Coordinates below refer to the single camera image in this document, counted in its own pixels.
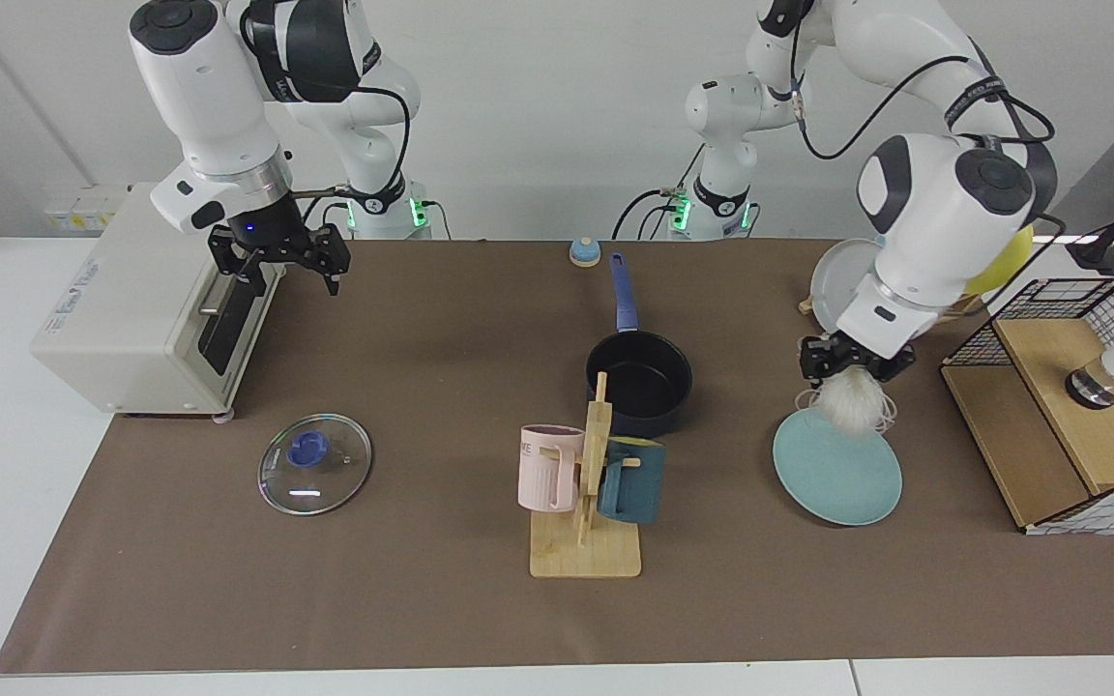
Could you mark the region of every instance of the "light blue plate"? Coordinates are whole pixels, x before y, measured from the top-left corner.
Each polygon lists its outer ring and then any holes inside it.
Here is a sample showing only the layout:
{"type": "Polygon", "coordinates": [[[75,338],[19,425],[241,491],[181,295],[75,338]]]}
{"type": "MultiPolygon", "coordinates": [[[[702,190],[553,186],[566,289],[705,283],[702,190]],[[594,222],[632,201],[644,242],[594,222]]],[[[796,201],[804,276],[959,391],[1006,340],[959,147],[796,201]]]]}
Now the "light blue plate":
{"type": "Polygon", "coordinates": [[[874,432],[846,435],[818,409],[785,419],[773,461],[788,493],[832,523],[878,523],[901,499],[901,465],[888,442],[874,432]]]}

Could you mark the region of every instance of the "blue lid knob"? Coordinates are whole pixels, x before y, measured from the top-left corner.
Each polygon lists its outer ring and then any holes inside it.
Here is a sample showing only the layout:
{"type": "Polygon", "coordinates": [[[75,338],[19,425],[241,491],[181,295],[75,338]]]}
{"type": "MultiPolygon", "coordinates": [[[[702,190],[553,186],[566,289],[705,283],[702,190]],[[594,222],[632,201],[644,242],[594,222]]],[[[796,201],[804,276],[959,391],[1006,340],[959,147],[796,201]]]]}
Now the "blue lid knob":
{"type": "Polygon", "coordinates": [[[329,452],[329,439],[323,432],[310,430],[295,435],[291,449],[286,452],[286,461],[300,467],[301,470],[321,463],[329,452]]]}
{"type": "Polygon", "coordinates": [[[584,268],[600,263],[600,243],[592,237],[576,238],[569,246],[569,259],[584,268]]]}

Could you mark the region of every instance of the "brown paper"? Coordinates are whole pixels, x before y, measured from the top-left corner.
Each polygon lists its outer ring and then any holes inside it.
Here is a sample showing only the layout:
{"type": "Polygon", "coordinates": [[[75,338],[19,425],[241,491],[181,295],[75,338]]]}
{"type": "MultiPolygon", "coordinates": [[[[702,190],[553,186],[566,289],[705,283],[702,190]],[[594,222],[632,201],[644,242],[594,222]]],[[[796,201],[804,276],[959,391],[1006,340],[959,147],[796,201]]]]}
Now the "brown paper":
{"type": "Polygon", "coordinates": [[[238,418],[116,419],[0,653],[0,673],[261,670],[1114,653],[1114,538],[1014,528],[940,360],[892,384],[891,517],[791,501],[773,433],[805,383],[795,312],[827,243],[623,244],[644,329],[690,356],[636,580],[540,581],[518,428],[583,422],[613,331],[605,264],[565,244],[362,243],[341,295],[284,278],[238,418]],[[256,490],[305,414],[361,422],[374,471],[317,518],[256,490]]]}

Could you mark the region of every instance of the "fluffy white brush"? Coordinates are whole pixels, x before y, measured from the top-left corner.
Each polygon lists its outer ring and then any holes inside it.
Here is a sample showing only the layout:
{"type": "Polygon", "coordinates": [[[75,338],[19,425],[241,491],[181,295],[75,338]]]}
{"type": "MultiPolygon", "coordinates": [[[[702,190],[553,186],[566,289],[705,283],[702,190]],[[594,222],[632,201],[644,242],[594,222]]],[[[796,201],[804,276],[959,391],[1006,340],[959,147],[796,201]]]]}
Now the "fluffy white brush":
{"type": "Polygon", "coordinates": [[[858,365],[823,380],[813,405],[849,435],[883,432],[897,419],[897,405],[878,380],[858,365]]]}

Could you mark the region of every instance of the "saucepan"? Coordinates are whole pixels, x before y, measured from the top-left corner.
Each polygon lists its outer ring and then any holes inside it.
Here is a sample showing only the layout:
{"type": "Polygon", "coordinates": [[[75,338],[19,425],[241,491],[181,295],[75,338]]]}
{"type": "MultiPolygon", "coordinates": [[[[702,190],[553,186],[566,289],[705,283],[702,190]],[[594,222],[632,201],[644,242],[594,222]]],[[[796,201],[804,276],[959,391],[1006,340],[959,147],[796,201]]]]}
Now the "saucepan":
{"type": "Polygon", "coordinates": [[[587,357],[587,391],[596,392],[597,373],[609,375],[615,435],[663,435],[673,429],[691,395],[693,373],[685,354],[664,336],[638,329],[631,272],[622,254],[609,258],[616,292],[618,331],[587,357]]]}

